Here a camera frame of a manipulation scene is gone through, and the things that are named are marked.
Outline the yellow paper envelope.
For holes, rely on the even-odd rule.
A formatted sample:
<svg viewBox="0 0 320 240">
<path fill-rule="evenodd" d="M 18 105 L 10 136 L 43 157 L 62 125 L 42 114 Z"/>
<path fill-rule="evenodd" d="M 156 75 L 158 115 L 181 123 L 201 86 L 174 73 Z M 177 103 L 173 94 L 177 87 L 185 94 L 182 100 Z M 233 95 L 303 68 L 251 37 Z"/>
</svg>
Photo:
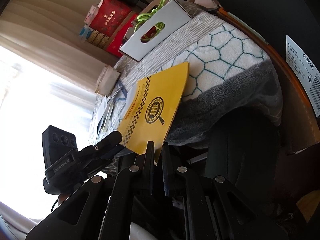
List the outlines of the yellow paper envelope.
<svg viewBox="0 0 320 240">
<path fill-rule="evenodd" d="M 135 96 L 126 111 L 118 131 L 121 144 L 145 154 L 149 141 L 159 155 L 180 104 L 189 75 L 189 63 L 184 62 L 137 82 Z"/>
</svg>

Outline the cream small packet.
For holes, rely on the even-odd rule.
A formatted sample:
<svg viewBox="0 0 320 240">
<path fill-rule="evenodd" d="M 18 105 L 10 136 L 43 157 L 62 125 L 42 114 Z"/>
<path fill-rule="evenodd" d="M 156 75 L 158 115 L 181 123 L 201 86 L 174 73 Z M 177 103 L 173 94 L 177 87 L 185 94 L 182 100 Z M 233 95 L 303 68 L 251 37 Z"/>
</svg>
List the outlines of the cream small packet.
<svg viewBox="0 0 320 240">
<path fill-rule="evenodd" d="M 118 72 L 111 66 L 105 66 L 98 77 L 95 86 L 95 93 L 102 96 L 109 96 L 114 89 L 119 77 L 120 72 Z"/>
</svg>

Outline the beige curtain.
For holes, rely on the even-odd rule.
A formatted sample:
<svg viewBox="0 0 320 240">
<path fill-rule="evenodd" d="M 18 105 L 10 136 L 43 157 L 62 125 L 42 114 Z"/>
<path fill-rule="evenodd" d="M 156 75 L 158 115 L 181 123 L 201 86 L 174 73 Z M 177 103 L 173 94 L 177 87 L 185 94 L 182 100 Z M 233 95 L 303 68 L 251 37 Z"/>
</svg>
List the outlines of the beige curtain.
<svg viewBox="0 0 320 240">
<path fill-rule="evenodd" d="M 59 95 L 92 111 L 95 84 L 117 58 L 82 41 L 80 30 L 98 0 L 10 0 L 1 13 L 1 46 L 80 87 L 58 86 Z"/>
</svg>

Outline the lower red gift box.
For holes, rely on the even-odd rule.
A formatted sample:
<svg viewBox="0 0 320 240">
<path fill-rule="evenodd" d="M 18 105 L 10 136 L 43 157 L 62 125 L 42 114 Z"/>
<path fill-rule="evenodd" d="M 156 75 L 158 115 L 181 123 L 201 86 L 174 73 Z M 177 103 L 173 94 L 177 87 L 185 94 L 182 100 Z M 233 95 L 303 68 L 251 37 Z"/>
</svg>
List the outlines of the lower red gift box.
<svg viewBox="0 0 320 240">
<path fill-rule="evenodd" d="M 106 51 L 117 58 L 122 57 L 122 53 L 120 52 L 121 46 L 130 38 L 133 34 L 134 27 L 136 25 L 136 18 L 138 13 L 131 12 L 127 18 L 120 24 L 116 33 L 110 38 L 111 42 L 106 47 Z"/>
</svg>

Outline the gold tea boxes stack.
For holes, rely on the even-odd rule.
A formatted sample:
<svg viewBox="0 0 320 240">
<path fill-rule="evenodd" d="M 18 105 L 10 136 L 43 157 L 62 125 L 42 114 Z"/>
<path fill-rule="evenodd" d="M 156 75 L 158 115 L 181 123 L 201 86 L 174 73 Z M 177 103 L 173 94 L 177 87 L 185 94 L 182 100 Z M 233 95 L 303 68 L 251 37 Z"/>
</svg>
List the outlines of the gold tea boxes stack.
<svg viewBox="0 0 320 240">
<path fill-rule="evenodd" d="M 109 37 L 97 30 L 94 30 L 90 33 L 89 37 L 87 38 L 86 42 L 103 49 L 108 41 L 109 41 Z"/>
</svg>

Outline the upper red gift bag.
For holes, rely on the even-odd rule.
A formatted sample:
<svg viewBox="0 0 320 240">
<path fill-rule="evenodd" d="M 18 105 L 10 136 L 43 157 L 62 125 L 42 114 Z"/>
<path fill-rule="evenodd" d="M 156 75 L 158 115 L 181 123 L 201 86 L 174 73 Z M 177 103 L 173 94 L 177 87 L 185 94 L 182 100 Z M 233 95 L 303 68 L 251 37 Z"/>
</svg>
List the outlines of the upper red gift bag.
<svg viewBox="0 0 320 240">
<path fill-rule="evenodd" d="M 102 0 L 89 27 L 111 37 L 132 8 L 118 0 Z"/>
</svg>

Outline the white cardboard tray box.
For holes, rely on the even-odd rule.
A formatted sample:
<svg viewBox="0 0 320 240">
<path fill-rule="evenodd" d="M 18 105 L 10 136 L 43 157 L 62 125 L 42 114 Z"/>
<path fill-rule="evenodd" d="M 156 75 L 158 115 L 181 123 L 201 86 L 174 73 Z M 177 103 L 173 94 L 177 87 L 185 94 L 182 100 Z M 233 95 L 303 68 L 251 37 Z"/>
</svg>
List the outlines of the white cardboard tray box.
<svg viewBox="0 0 320 240">
<path fill-rule="evenodd" d="M 121 46 L 120 52 L 139 62 L 190 20 L 191 16 L 178 1 L 153 0 L 137 16 L 133 34 Z"/>
</svg>

